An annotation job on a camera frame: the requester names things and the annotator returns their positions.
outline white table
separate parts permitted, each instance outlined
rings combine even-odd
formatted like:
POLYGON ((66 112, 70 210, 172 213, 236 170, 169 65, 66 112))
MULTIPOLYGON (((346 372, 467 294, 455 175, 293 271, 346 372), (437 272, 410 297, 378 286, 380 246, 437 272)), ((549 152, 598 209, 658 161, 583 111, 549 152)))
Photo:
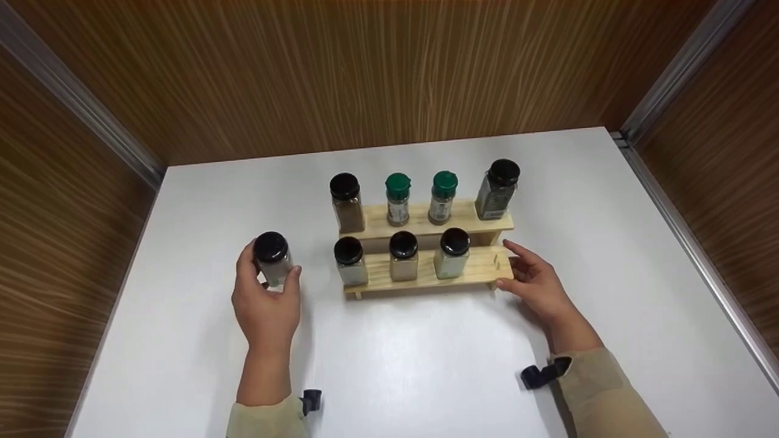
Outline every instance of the white table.
POLYGON ((499 157, 522 168, 505 236, 555 265, 568 293, 673 437, 775 436, 779 398, 603 128, 168 169, 90 383, 78 438, 224 436, 246 343, 230 294, 241 248, 287 236, 303 266, 293 386, 324 390, 322 438, 564 436, 541 332, 486 288, 345 301, 328 181, 384 202, 393 171, 427 202, 449 169, 475 197, 499 157))

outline two-tier wooden rack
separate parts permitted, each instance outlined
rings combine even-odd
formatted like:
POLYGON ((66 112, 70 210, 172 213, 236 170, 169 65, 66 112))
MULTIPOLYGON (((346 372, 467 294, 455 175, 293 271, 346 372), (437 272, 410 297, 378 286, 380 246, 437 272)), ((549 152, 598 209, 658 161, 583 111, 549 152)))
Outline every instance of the two-tier wooden rack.
POLYGON ((449 221, 444 225, 434 225, 428 221, 428 207, 427 203, 409 205, 408 224, 397 228, 387 223, 386 205, 363 207, 365 231, 343 233, 340 237, 349 235, 362 242, 365 248, 365 265, 368 268, 368 283, 344 287, 344 293, 354 294, 357 299, 362 299, 363 292, 437 288, 454 284, 486 284, 494 289, 496 278, 512 277, 506 250, 496 245, 502 231, 514 229, 510 213, 506 212, 496 221, 481 221, 476 215, 474 200, 455 200, 449 221), (439 280, 433 267, 433 255, 441 234, 451 227, 462 228, 468 232, 471 237, 471 255, 462 275, 439 280), (419 240, 419 268, 416 280, 390 279, 390 237, 400 230, 414 233, 419 240))

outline green lid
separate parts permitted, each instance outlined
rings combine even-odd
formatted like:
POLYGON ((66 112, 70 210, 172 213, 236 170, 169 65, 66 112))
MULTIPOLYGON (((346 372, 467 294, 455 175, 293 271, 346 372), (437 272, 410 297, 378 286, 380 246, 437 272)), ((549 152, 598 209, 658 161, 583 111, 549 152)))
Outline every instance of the green lid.
POLYGON ((405 200, 411 188, 411 178, 403 173, 393 173, 384 183, 387 186, 387 199, 393 201, 405 200))
POLYGON ((433 194, 439 198, 451 198, 457 191, 457 175, 440 171, 433 177, 433 194))

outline wood grain wall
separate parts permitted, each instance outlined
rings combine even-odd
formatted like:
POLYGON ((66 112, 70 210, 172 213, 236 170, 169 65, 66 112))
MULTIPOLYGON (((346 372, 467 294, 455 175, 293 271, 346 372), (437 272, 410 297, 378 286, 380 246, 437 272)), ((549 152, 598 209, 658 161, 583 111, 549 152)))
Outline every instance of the wood grain wall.
POLYGON ((713 0, 11 0, 165 164, 606 125, 713 0))
POLYGON ((0 48, 0 436, 64 434, 152 199, 0 48))
POLYGON ((640 155, 779 356, 779 2, 757 2, 640 155))

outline spice jar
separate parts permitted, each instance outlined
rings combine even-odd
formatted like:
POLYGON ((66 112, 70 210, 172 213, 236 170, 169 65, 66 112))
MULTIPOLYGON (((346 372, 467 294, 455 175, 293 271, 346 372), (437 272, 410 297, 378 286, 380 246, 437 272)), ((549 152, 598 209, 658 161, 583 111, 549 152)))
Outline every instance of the spice jar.
POLYGON ((357 238, 347 236, 338 239, 333 247, 338 274, 344 286, 368 283, 368 268, 363 260, 362 244, 357 238))
POLYGON ((264 232, 255 240, 254 260, 271 288, 281 286, 294 266, 287 240, 275 231, 264 232))
POLYGON ((340 173, 330 179, 330 195, 342 233, 356 233, 365 230, 360 200, 360 183, 351 173, 340 173))
POLYGON ((489 221, 503 217, 519 178, 520 167, 515 162, 501 158, 492 163, 476 197, 479 219, 489 221))
POLYGON ((399 231, 389 238, 389 277, 392 281, 417 279, 417 236, 399 231))
POLYGON ((441 235, 440 243, 433 256, 435 276, 440 280, 459 277, 470 255, 471 238, 460 228, 449 228, 441 235))
POLYGON ((431 224, 443 225, 452 216, 452 202, 457 191, 457 175, 440 171, 433 177, 433 189, 428 210, 431 224))
POLYGON ((411 179, 403 173, 393 173, 385 182, 387 188, 387 222, 394 227, 408 223, 408 198, 411 179))

